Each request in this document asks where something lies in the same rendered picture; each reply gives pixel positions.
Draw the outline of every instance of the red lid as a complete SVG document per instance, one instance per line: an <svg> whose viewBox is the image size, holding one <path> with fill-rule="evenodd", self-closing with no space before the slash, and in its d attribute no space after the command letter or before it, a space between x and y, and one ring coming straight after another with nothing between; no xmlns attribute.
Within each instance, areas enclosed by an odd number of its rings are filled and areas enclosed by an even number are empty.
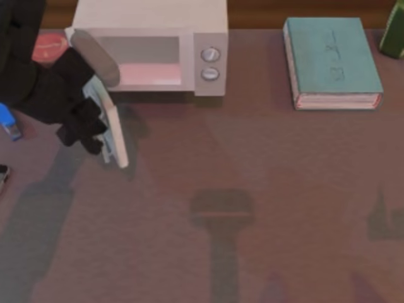
<svg viewBox="0 0 404 303"><path fill-rule="evenodd" d="M64 34L43 33L38 36L32 59L41 63L54 62L68 47L69 44Z"/></svg>

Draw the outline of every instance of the blue marker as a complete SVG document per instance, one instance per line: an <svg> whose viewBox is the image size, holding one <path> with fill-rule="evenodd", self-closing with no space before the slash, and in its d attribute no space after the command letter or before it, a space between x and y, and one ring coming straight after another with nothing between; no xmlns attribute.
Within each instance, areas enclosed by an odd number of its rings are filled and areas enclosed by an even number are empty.
<svg viewBox="0 0 404 303"><path fill-rule="evenodd" d="M22 134L18 129L14 116L9 111L9 109L2 103L0 103L0 124L13 141L17 141L22 137Z"/></svg>

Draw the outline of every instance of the microwave window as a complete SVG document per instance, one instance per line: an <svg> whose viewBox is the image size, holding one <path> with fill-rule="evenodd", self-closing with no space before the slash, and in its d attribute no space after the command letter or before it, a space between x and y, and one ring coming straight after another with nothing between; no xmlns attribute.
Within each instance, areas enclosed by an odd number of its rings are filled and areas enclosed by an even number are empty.
<svg viewBox="0 0 404 303"><path fill-rule="evenodd" d="M178 37L102 37L118 63L121 85L181 85Z"/></svg>

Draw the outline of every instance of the gray fingertip pad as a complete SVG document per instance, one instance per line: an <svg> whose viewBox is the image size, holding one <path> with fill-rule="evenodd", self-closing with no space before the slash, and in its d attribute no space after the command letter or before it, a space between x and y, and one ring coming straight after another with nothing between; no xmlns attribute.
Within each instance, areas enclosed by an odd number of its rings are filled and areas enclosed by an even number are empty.
<svg viewBox="0 0 404 303"><path fill-rule="evenodd" d="M75 30L70 42L105 86L115 87L120 84L121 72L118 64L89 33Z"/></svg>

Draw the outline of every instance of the blue object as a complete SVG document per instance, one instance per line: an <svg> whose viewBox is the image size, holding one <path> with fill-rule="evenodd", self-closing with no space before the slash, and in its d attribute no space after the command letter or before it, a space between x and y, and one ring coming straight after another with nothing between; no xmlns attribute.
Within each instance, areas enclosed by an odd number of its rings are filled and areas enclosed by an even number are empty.
<svg viewBox="0 0 404 303"><path fill-rule="evenodd" d="M360 18L288 18L285 26L299 93L383 93Z"/></svg>
<svg viewBox="0 0 404 303"><path fill-rule="evenodd" d="M13 141L16 141L22 137L14 116L2 103L0 103L0 124Z"/></svg>

